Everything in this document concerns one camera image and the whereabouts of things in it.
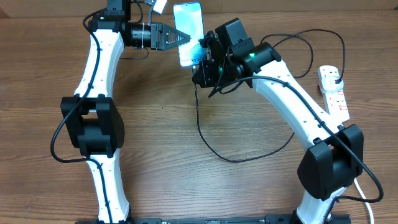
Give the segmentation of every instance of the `power strip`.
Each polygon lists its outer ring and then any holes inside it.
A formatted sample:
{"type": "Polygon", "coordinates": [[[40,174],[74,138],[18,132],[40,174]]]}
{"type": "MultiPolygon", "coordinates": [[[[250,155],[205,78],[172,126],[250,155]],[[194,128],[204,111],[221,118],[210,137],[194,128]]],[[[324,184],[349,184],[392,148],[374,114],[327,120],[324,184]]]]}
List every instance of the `power strip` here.
{"type": "Polygon", "coordinates": [[[324,65],[318,69],[319,86],[323,95],[326,112],[342,123],[349,120],[347,102],[343,92],[343,82],[332,89],[326,86],[339,79],[338,69],[331,65],[324,65]]]}

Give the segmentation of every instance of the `wire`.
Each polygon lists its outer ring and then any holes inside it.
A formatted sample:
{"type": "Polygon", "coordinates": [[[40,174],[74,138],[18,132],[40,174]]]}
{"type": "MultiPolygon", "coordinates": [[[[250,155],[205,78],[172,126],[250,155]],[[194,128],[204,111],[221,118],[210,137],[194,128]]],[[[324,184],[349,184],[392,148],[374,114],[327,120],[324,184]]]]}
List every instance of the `wire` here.
{"type": "Polygon", "coordinates": [[[122,60],[143,60],[143,59],[146,59],[149,56],[149,51],[148,51],[148,49],[146,47],[144,47],[144,49],[147,50],[147,55],[145,57],[141,57],[141,58],[123,57],[123,58],[120,58],[120,59],[122,59],[122,60]]]}
{"type": "MultiPolygon", "coordinates": [[[[192,72],[193,72],[193,74],[195,74],[195,72],[196,72],[196,67],[193,67],[192,72]]],[[[227,158],[225,158],[225,157],[219,155],[219,154],[206,142],[205,138],[203,137],[203,135],[202,135],[202,133],[201,133],[201,131],[200,131],[200,124],[199,124],[199,105],[198,105],[198,91],[197,91],[197,84],[196,84],[196,83],[194,83],[194,84],[195,84],[195,103],[196,103],[196,106],[197,106],[197,126],[198,126],[199,135],[200,135],[201,139],[203,140],[203,142],[206,144],[206,146],[207,146],[214,154],[216,154],[216,156],[218,156],[220,159],[222,159],[222,160],[224,160],[224,161],[227,161],[227,162],[232,162],[232,163],[242,163],[242,162],[253,161],[253,160],[256,160],[256,159],[261,159],[261,158],[271,156],[271,155],[273,155],[273,154],[275,154],[275,153],[281,151],[281,150],[282,150],[284,147],[286,147],[286,146],[288,145],[288,143],[292,140],[292,138],[293,138],[293,136],[294,136],[294,133],[289,137],[289,139],[287,140],[287,142],[286,142],[282,147],[278,148],[277,150],[275,150],[275,151],[273,151],[273,152],[270,152],[270,153],[268,153],[268,154],[265,154],[265,155],[263,155],[263,156],[257,156],[257,157],[253,157],[253,158],[249,158],[249,159],[232,160],[232,159],[227,159],[227,158]]]]}
{"type": "Polygon", "coordinates": [[[149,25],[152,24],[152,12],[154,11],[154,7],[155,7],[155,4],[152,4],[152,5],[150,6],[149,11],[148,11],[148,24],[149,24],[149,25]]]}
{"type": "Polygon", "coordinates": [[[357,197],[352,197],[352,196],[346,196],[346,195],[340,195],[337,197],[334,197],[333,200],[331,201],[331,204],[328,208],[328,210],[326,211],[326,214],[324,216],[324,221],[325,223],[327,222],[327,217],[330,214],[331,210],[333,209],[333,206],[336,202],[339,202],[340,199],[349,199],[349,200],[354,200],[357,202],[368,202],[368,203],[376,203],[376,202],[380,202],[383,197],[384,197],[384,191],[383,188],[380,184],[380,181],[377,179],[377,177],[372,173],[372,171],[358,158],[358,156],[340,139],[337,137],[337,135],[329,129],[329,127],[325,124],[324,121],[321,120],[321,118],[316,114],[316,112],[312,109],[312,107],[309,105],[309,103],[305,100],[305,98],[294,88],[292,87],[289,82],[284,82],[282,80],[279,80],[277,78],[272,78],[272,77],[265,77],[265,76],[255,76],[255,77],[246,77],[246,78],[241,78],[238,80],[234,80],[231,81],[229,83],[224,84],[223,86],[219,87],[216,91],[220,91],[223,88],[226,88],[227,86],[233,85],[237,82],[241,82],[241,81],[246,81],[246,80],[253,80],[253,79],[263,79],[263,80],[268,80],[268,81],[272,81],[272,82],[277,82],[282,84],[283,87],[287,87],[288,89],[292,90],[292,92],[294,92],[297,97],[303,102],[303,104],[305,105],[305,107],[307,107],[307,109],[311,112],[311,114],[314,116],[314,118],[319,122],[319,124],[321,125],[321,127],[323,127],[323,129],[325,129],[330,136],[335,140],[336,145],[337,146],[341,146],[358,164],[360,164],[360,166],[365,170],[366,173],[368,173],[368,175],[370,176],[370,178],[372,178],[373,182],[376,184],[377,189],[379,191],[379,196],[375,199],[363,199],[363,198],[357,198],[357,197]]]}
{"type": "Polygon", "coordinates": [[[87,98],[88,94],[90,93],[91,87],[93,86],[93,83],[94,83],[94,79],[95,79],[96,72],[97,72],[97,70],[98,70],[98,65],[100,64],[101,46],[100,46],[100,43],[98,42],[98,39],[97,39],[96,36],[94,35],[94,33],[93,33],[93,32],[88,28],[88,26],[86,25],[86,21],[87,21],[87,19],[89,19],[89,18],[91,18],[91,17],[97,15],[98,13],[100,13],[101,11],[103,11],[103,10],[105,10],[105,9],[106,9],[106,8],[100,9],[100,10],[98,10],[98,11],[96,11],[96,12],[93,12],[93,13],[91,13],[90,15],[86,16],[86,17],[83,19],[83,26],[84,26],[84,28],[91,34],[91,36],[93,37],[93,39],[94,39],[94,41],[95,41],[95,43],[96,43],[96,46],[97,46],[97,58],[96,58],[96,61],[95,61],[95,66],[94,66],[94,70],[93,70],[93,75],[91,76],[91,80],[90,80],[90,82],[89,82],[89,84],[88,84],[88,86],[87,86],[87,90],[86,90],[85,94],[79,99],[78,103],[69,111],[69,113],[64,117],[64,119],[61,121],[61,123],[58,125],[57,129],[55,130],[54,135],[53,135],[53,137],[52,137],[52,139],[51,139],[51,143],[50,143],[50,152],[51,152],[52,157],[53,157],[55,160],[57,160],[57,161],[59,161],[59,162],[61,162],[61,163],[72,163],[72,162],[90,161],[90,162],[94,162],[94,163],[97,165],[97,169],[99,170],[99,174],[100,174],[100,176],[101,176],[101,183],[102,183],[102,187],[103,187],[103,193],[104,193],[104,199],[105,199],[105,206],[106,206],[106,208],[107,208],[107,210],[108,210],[109,222],[110,222],[110,224],[112,224],[112,223],[113,223],[113,222],[112,222],[112,214],[111,214],[111,209],[110,209],[110,206],[109,206],[108,196],[106,195],[105,179],[104,179],[104,174],[103,174],[103,170],[102,170],[101,164],[100,164],[98,161],[96,161],[96,160],[94,160],[94,159],[91,159],[91,158],[89,158],[89,157],[86,157],[86,158],[79,158],[79,159],[68,159],[68,160],[65,160],[65,159],[59,158],[59,157],[56,155],[56,153],[55,153],[55,140],[57,139],[57,136],[59,135],[59,133],[60,133],[60,131],[61,131],[63,125],[64,125],[64,124],[67,122],[67,120],[70,118],[71,114],[76,112],[76,110],[77,110],[77,109],[81,106],[81,104],[83,103],[84,99],[87,98]]]}
{"type": "Polygon", "coordinates": [[[221,94],[232,93],[233,91],[237,90],[237,89],[239,88],[239,86],[242,85],[242,83],[243,83],[243,82],[239,82],[238,84],[236,84],[236,86],[235,86],[234,88],[232,88],[232,89],[230,89],[230,90],[228,90],[228,91],[226,91],[226,92],[224,92],[224,93],[223,93],[222,91],[219,91],[219,93],[221,93],[221,94]]]}
{"type": "Polygon", "coordinates": [[[275,37],[275,36],[287,36],[287,37],[292,37],[292,38],[298,38],[298,39],[304,41],[304,42],[310,47],[310,51],[311,51],[311,62],[310,62],[310,66],[308,67],[307,71],[306,71],[303,75],[298,76],[298,77],[295,77],[295,76],[294,76],[294,78],[303,78],[304,76],[306,76],[306,75],[310,72],[310,70],[311,70],[311,68],[312,68],[312,62],[313,62],[313,49],[312,49],[312,46],[311,46],[310,42],[308,42],[306,39],[304,39],[303,37],[301,37],[301,36],[299,36],[299,35],[294,36],[294,34],[270,34],[270,35],[266,35],[265,37],[263,37],[263,38],[261,39],[261,41],[260,41],[260,44],[261,44],[266,38],[268,38],[268,37],[275,37]]]}
{"type": "Polygon", "coordinates": [[[335,34],[335,35],[338,36],[338,38],[340,39],[341,44],[342,44],[342,46],[343,46],[343,68],[341,69],[340,78],[336,80],[336,83],[339,84],[339,83],[343,80],[344,70],[345,70],[345,66],[346,66],[346,46],[345,46],[345,44],[344,44],[343,38],[342,38],[338,33],[333,32],[333,31],[331,31],[331,30],[325,30],[325,29],[309,29],[309,30],[305,30],[305,31],[298,32],[298,33],[296,33],[296,34],[293,34],[293,35],[291,35],[291,36],[289,36],[289,37],[286,37],[286,38],[282,39],[281,41],[279,41],[278,43],[276,43],[276,44],[274,45],[274,47],[278,46],[280,43],[282,43],[282,42],[285,41],[285,40],[289,40],[289,39],[291,39],[291,38],[294,38],[294,37],[298,36],[299,34],[303,34],[303,33],[305,33],[305,32],[311,32],[311,31],[329,32],[329,33],[335,34]]]}
{"type": "MultiPolygon", "coordinates": [[[[209,39],[210,39],[210,38],[214,39],[214,40],[218,43],[218,45],[220,45],[221,52],[224,52],[224,48],[223,48],[222,44],[218,41],[218,39],[217,39],[216,37],[206,37],[206,39],[207,39],[207,38],[209,38],[209,39]]],[[[210,50],[209,45],[208,45],[208,42],[206,41],[206,39],[205,39],[205,42],[206,42],[206,44],[207,44],[207,48],[210,50]]],[[[214,94],[216,93],[215,90],[216,90],[217,87],[219,87],[219,85],[220,85],[220,83],[221,83],[221,80],[223,79],[224,67],[225,67],[225,55],[223,55],[222,58],[223,58],[223,66],[220,68],[221,74],[220,74],[220,77],[219,77],[218,80],[217,80],[216,85],[213,87],[213,90],[212,90],[211,93],[210,93],[211,95],[214,95],[214,94]]]]}
{"type": "Polygon", "coordinates": [[[133,24],[140,24],[142,22],[142,20],[144,19],[144,11],[142,10],[140,3],[144,3],[144,1],[134,0],[134,2],[131,2],[131,4],[133,4],[133,3],[136,3],[138,5],[139,11],[141,13],[140,19],[137,22],[133,22],[133,24]]]}
{"type": "MultiPolygon", "coordinates": [[[[356,180],[356,178],[354,179],[354,184],[355,184],[355,187],[358,190],[359,194],[361,195],[361,197],[363,199],[366,199],[365,194],[363,194],[362,189],[359,187],[359,183],[356,180]]],[[[373,212],[372,212],[371,205],[368,202],[365,202],[365,205],[368,208],[370,223],[373,224],[374,223],[374,218],[373,218],[373,212]]]]}

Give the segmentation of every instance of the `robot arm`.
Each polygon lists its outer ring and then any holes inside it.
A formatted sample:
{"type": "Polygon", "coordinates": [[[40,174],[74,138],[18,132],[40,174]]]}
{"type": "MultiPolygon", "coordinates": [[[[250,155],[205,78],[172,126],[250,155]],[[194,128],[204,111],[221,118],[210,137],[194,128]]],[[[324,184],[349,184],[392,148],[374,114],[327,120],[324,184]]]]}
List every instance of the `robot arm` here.
{"type": "MultiPolygon", "coordinates": [[[[325,220],[332,223],[328,209],[334,203],[333,198],[341,195],[353,183],[362,173],[362,167],[333,139],[331,133],[338,136],[362,160],[362,132],[355,125],[344,128],[340,121],[317,105],[295,81],[278,52],[266,42],[255,46],[238,18],[215,31],[216,35],[210,31],[200,41],[202,47],[210,48],[210,59],[201,62],[192,78],[193,82],[202,88],[218,87],[229,85],[230,81],[237,83],[238,79],[243,78],[251,88],[275,106],[294,130],[305,151],[297,170],[305,193],[301,205],[289,219],[291,223],[318,224],[325,220]],[[315,115],[330,132],[325,130],[315,115]]],[[[222,88],[214,88],[209,97],[222,88]]]]}
{"type": "Polygon", "coordinates": [[[81,155],[101,164],[97,167],[94,162],[87,161],[98,197],[99,214],[95,223],[131,223],[119,165],[124,124],[112,100],[116,67],[124,48],[168,50],[190,40],[189,35],[162,23],[130,23],[129,10],[130,1],[108,0],[107,10],[93,16],[89,29],[98,39],[99,46],[91,36],[90,53],[81,82],[74,96],[64,97],[61,103],[65,118],[82,101],[80,108],[69,116],[65,124],[73,146],[80,149],[81,155]],[[98,47],[101,55],[92,87],[86,98],[80,98],[86,93],[93,76],[98,47]],[[96,113],[98,119],[82,117],[88,113],[96,113]]]}

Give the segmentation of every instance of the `smartphone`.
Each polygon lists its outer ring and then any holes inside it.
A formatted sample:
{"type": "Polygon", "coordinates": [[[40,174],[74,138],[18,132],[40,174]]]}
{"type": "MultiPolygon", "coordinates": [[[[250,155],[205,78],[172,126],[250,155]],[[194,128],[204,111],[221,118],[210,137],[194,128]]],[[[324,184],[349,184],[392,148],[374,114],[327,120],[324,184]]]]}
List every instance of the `smartphone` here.
{"type": "Polygon", "coordinates": [[[173,6],[175,28],[191,35],[191,41],[178,47],[180,65],[183,67],[198,65],[206,59],[205,49],[199,40],[205,36],[203,15],[200,2],[175,4],[173,6]]]}

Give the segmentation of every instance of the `wooden table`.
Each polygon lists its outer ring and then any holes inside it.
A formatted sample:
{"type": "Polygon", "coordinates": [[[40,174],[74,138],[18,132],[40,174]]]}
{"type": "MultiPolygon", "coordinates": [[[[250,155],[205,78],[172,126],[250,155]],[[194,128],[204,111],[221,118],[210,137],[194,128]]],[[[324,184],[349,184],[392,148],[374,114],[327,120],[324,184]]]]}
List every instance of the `wooden table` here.
{"type": "MultiPolygon", "coordinates": [[[[364,161],[381,181],[385,197],[372,205],[376,223],[398,218],[398,13],[397,11],[272,12],[205,15],[213,30],[238,17],[259,43],[273,33],[330,29],[347,46],[345,93],[351,120],[365,135],[364,161]]],[[[172,16],[156,17],[172,25],[172,16]]],[[[81,18],[0,20],[0,223],[73,223],[98,214],[87,164],[61,164],[50,139],[62,120],[60,101],[72,96],[88,55],[81,18]]],[[[303,35],[314,47],[312,71],[298,82],[323,104],[316,70],[341,68],[340,41],[333,35],[303,35]]],[[[278,38],[269,39],[275,43],[278,38]]],[[[308,47],[290,40],[277,47],[294,75],[306,71],[308,47]]],[[[143,51],[126,49],[124,56],[143,51]]],[[[219,160],[196,127],[191,71],[180,68],[177,50],[151,51],[147,60],[119,62],[114,101],[126,126],[121,169],[134,217],[261,217],[291,213],[303,187],[296,170],[303,157],[297,138],[281,152],[244,164],[219,160]]],[[[229,95],[199,89],[201,128],[222,155],[240,159],[273,151],[291,129],[270,103],[247,86],[229,95]]],[[[79,157],[64,128],[57,154],[79,157]]],[[[377,196],[367,175],[359,183],[377,196]]],[[[354,187],[347,195],[359,196],[354,187]]],[[[362,203],[344,200],[333,210],[367,223],[362,203]]]]}

